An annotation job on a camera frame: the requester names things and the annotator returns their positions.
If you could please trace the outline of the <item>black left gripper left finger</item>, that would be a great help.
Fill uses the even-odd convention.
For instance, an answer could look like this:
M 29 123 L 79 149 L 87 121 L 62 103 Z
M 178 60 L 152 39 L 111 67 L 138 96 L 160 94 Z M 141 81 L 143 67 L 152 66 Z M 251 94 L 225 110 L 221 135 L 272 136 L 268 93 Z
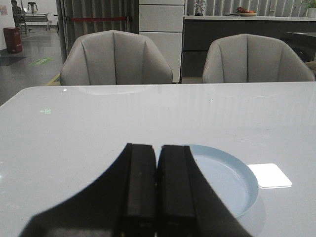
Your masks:
M 153 237 L 156 157 L 150 145 L 126 144 L 94 182 L 32 217 L 22 237 Z

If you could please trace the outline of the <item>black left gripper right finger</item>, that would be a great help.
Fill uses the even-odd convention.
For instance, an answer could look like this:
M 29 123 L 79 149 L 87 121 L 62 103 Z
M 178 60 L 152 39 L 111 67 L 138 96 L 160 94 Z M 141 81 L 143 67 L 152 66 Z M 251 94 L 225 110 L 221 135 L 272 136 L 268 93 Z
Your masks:
M 208 184 L 188 146 L 164 145 L 157 167 L 159 237 L 249 237 Z

